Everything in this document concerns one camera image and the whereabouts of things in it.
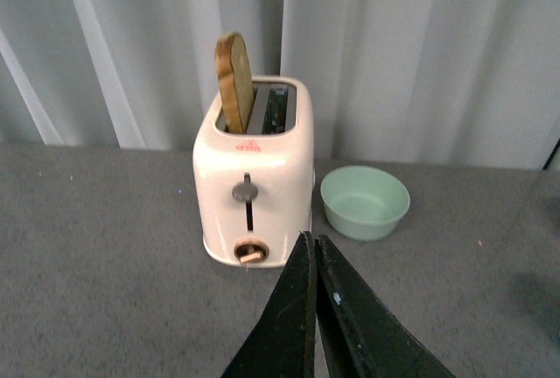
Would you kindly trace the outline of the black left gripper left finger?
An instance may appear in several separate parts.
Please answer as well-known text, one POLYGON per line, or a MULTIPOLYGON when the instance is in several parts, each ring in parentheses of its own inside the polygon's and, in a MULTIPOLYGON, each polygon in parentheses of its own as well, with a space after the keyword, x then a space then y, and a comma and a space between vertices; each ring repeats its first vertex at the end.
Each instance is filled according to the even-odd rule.
POLYGON ((318 268, 310 232, 299 235, 255 327, 224 377, 313 377, 318 268))

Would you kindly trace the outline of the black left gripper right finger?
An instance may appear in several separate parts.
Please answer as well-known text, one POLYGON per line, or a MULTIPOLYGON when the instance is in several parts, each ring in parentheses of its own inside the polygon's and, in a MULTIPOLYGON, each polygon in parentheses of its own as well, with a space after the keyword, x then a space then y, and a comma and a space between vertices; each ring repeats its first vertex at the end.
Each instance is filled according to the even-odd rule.
POLYGON ((452 377, 326 235, 316 240, 317 314, 331 377, 452 377))

